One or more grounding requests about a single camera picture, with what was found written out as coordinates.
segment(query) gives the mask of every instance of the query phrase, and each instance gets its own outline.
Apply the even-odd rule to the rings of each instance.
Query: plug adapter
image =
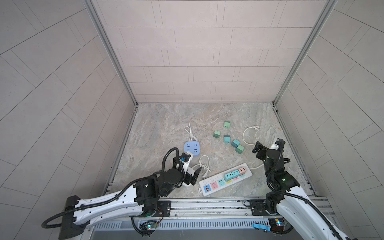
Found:
[[[193,153],[194,157],[200,154],[200,143],[198,141],[188,141],[184,144],[184,152]]]

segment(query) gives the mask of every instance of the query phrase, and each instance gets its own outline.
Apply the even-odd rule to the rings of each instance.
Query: wall tile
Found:
[[[286,90],[284,92],[284,94],[281,96],[281,101],[284,103],[284,106],[290,117],[292,117],[299,109],[299,104],[297,104],[290,91]]]
[[[107,50],[105,49],[104,44],[101,41],[100,36],[95,37],[93,40],[96,43],[96,46],[97,46],[97,48],[99,49],[99,51],[101,53],[101,56],[103,58],[106,58],[108,56],[108,53],[107,53]]]
[[[216,94],[247,94],[251,83],[246,82],[217,82],[216,83]]]
[[[324,156],[320,157],[319,159],[315,160],[315,164],[317,167],[320,167],[321,165],[329,162],[330,160],[332,160],[331,156],[329,155],[329,153],[325,154]]]
[[[31,209],[0,204],[0,231],[3,239],[14,239]]]
[[[28,6],[45,28],[84,9],[84,4],[76,0],[29,0]]]
[[[293,97],[296,99],[311,125],[325,113],[323,106],[304,84],[304,82],[300,83],[299,87],[293,94]]]
[[[357,152],[364,159],[381,184],[384,183],[384,173],[381,171],[384,167],[384,163],[380,153],[380,141],[382,140],[384,140],[384,133],[379,132],[355,146]]]
[[[263,83],[257,82],[253,93],[260,94],[277,94],[280,90],[281,83]]]
[[[68,157],[67,155],[64,156],[64,158],[61,161],[61,164],[66,166],[67,168],[70,168],[74,170],[77,173],[80,173],[83,171],[84,166],[80,163],[76,162],[72,158]]]
[[[221,102],[222,94],[183,94],[183,102]]]
[[[164,67],[169,67],[168,49],[162,48],[161,53],[163,55]]]
[[[272,82],[278,67],[242,67],[239,82]]]
[[[324,84],[316,97],[347,138],[372,124],[372,120],[332,79]]]
[[[39,196],[79,130],[69,117],[59,113],[3,186]]]
[[[91,17],[89,16],[86,9],[76,13],[75,15],[71,16],[71,18],[86,43],[98,35]]]
[[[319,66],[316,65],[316,63],[314,63],[308,56],[305,56],[303,62],[297,70],[297,75],[299,75],[311,91],[319,83],[324,74],[324,71],[321,70],[321,68],[319,68]]]
[[[100,63],[100,68],[110,83],[117,73],[109,56]]]
[[[164,26],[216,26],[217,1],[159,1]]]
[[[272,102],[276,98],[276,94],[259,94],[258,102]]]
[[[216,27],[222,27],[224,21],[225,1],[217,2]]]
[[[107,89],[105,89],[104,93],[101,95],[99,101],[109,113],[112,112],[113,107],[115,106],[120,94],[124,89],[125,88],[119,76],[116,75]]]
[[[149,103],[180,103],[183,101],[181,94],[146,94]]]
[[[227,1],[223,26],[270,27],[278,2]]]
[[[118,27],[106,27],[104,28],[107,33],[108,39],[111,42],[113,48],[126,48],[124,39],[122,38],[120,28]]]
[[[0,58],[0,119],[21,102],[34,86]]]
[[[99,144],[105,151],[108,151],[109,145],[104,142],[100,137],[97,139],[97,144]]]
[[[169,94],[168,83],[132,83],[136,94]]]
[[[188,82],[187,67],[150,67],[153,82]]]
[[[113,140],[118,142],[119,144],[122,144],[122,139],[124,134],[126,133],[127,126],[131,120],[131,116],[134,110],[134,104],[128,104],[127,108],[125,109],[125,112],[122,116],[122,119],[119,123],[119,127],[116,130],[116,134],[113,137]]]
[[[93,71],[67,105],[85,121],[105,89],[106,86],[99,74]]]
[[[41,32],[45,29],[24,0],[13,0],[13,2],[16,4],[17,8],[23,13],[23,15],[28,19],[28,22],[32,24],[32,26],[37,32]]]
[[[60,164],[15,239],[48,239],[51,231],[43,229],[41,223],[63,210],[79,175]]]
[[[109,117],[109,112],[105,109],[105,107],[101,104],[100,101],[96,103],[96,107],[103,113],[103,115],[108,118]]]
[[[0,22],[2,23],[0,27],[0,35],[2,36],[0,53],[37,33],[11,0],[2,1],[0,13]]]
[[[173,28],[120,27],[127,48],[175,48]]]
[[[324,1],[287,1],[279,27],[313,27]]]
[[[213,48],[168,48],[171,66],[212,66]]]
[[[163,26],[163,20],[161,17],[159,1],[151,1],[151,2],[152,2],[152,8],[153,8],[153,15],[155,16],[156,26]]]
[[[384,237],[382,220],[384,213],[382,199],[384,198],[384,188],[382,186],[368,189],[355,194],[364,211],[367,213],[376,231],[381,238]]]
[[[348,226],[360,226],[362,223],[370,224],[367,215],[343,179],[335,163],[329,161],[319,167],[319,171]]]
[[[107,119],[102,112],[97,107],[93,108],[71,147],[68,149],[67,156],[84,166],[106,121]]]
[[[150,1],[99,0],[107,26],[156,26]]]
[[[305,143],[305,146],[308,148],[308,151],[314,160],[319,159],[327,153],[327,149],[325,149],[320,138],[316,135],[316,132],[313,130],[304,113],[300,113],[294,123]]]
[[[312,28],[287,28],[280,48],[301,48]]]
[[[96,143],[71,195],[88,198],[106,155],[107,151]]]
[[[108,176],[115,160],[115,156],[118,154],[119,147],[120,144],[118,144],[116,141],[112,141],[111,147],[108,150],[107,156],[105,157],[104,162],[101,165],[100,171],[91,189],[91,195],[103,195],[103,188],[108,181]]]
[[[15,165],[0,160],[0,185],[3,185],[5,180],[11,175],[12,171],[16,168]]]
[[[280,18],[281,18],[283,11],[284,11],[286,3],[287,3],[286,1],[279,1],[279,5],[277,6],[271,27],[277,27],[277,25],[279,24]]]
[[[0,203],[32,209],[38,196],[0,187]]]
[[[328,120],[328,118],[330,118],[330,116],[325,112],[314,124],[312,124],[313,129],[318,129],[326,120]]]
[[[286,28],[233,28],[230,47],[278,48],[285,31]]]
[[[102,60],[96,44],[91,41],[66,60],[55,71],[55,75],[75,93]]]
[[[299,132],[296,130],[291,134],[293,144],[297,148],[302,162],[304,163],[306,173],[309,174],[309,178],[312,182],[317,182],[322,179],[322,176],[317,169],[313,159],[308,152],[306,144],[304,144],[302,138],[300,137]]]
[[[71,96],[54,74],[35,88],[0,122],[0,159],[17,165]]]
[[[363,24],[359,28],[357,33],[353,36],[353,38],[349,41],[347,46],[344,48],[343,52],[348,55],[352,51],[352,49],[356,46],[356,44],[360,41],[360,39],[364,36],[364,34],[368,31],[369,28],[370,26]]]
[[[32,72],[32,70],[29,69],[29,67],[27,67],[27,65],[25,65],[11,50],[1,54],[1,57],[33,86],[37,87],[41,83],[41,79],[34,72]]]
[[[263,66],[291,67],[299,48],[270,48]]]
[[[331,118],[316,133],[348,184],[373,175]]]
[[[77,115],[68,105],[65,105],[61,110],[67,117],[69,117],[74,123],[76,123],[79,127],[82,127],[84,121]]]
[[[123,112],[121,111],[120,107],[116,104],[100,134],[100,138],[102,138],[102,140],[104,140],[104,142],[106,142],[108,145],[111,145],[112,143],[113,136],[116,133],[122,115]]]
[[[223,94],[222,102],[256,102],[259,94]]]
[[[219,66],[257,66],[261,48],[221,48]]]
[[[328,79],[328,75],[324,74],[324,76],[320,79],[320,81],[316,84],[315,88],[312,90],[312,93],[316,95],[319,90],[324,86],[324,84],[328,81]]]
[[[119,53],[125,67],[164,66],[160,48],[119,48]]]
[[[47,78],[80,44],[65,21],[17,45],[12,51],[41,79]]]
[[[86,42],[84,41],[81,33],[77,29],[77,27],[76,27],[75,23],[73,22],[72,18],[69,17],[69,18],[65,19],[65,22],[70,27],[71,31],[73,32],[73,34],[76,37],[77,41],[79,41],[80,45],[84,46],[86,44]]]
[[[189,94],[210,94],[211,92],[211,83],[173,83],[175,93],[185,93],[186,91]]]
[[[351,137],[349,139],[349,141],[352,144],[352,146],[356,146],[359,143],[361,143],[362,141],[372,137],[373,135],[375,135],[376,133],[378,133],[380,131],[381,131],[381,129],[375,123],[372,123],[368,127],[361,130],[361,132],[359,132],[356,135],[354,135],[353,137]]]
[[[372,225],[369,226],[359,226],[359,227],[350,227],[349,228],[356,238],[361,237],[378,237],[378,233]]]
[[[353,1],[351,7],[345,13],[380,31],[384,31],[384,22],[381,14],[383,7],[383,2],[380,0],[357,0]]]
[[[235,67],[193,67],[194,82],[232,82]]]
[[[229,48],[231,28],[175,28],[178,48]]]
[[[293,123],[291,117],[289,116],[287,109],[285,108],[285,105],[282,101],[279,101],[277,103],[277,109],[279,110],[280,116],[284,121],[284,125],[288,131],[289,134],[292,134],[296,130],[296,126]]]
[[[361,192],[378,186],[381,186],[381,184],[375,176],[370,176],[349,184],[349,187],[353,193]]]
[[[356,60],[361,66],[384,81],[382,62],[384,61],[384,33],[370,28],[362,37],[349,56]]]
[[[361,27],[362,23],[338,11],[332,11],[320,36],[340,50],[343,50],[352,37]]]
[[[308,56],[336,83],[339,83],[355,64],[355,61],[320,36],[308,51]]]

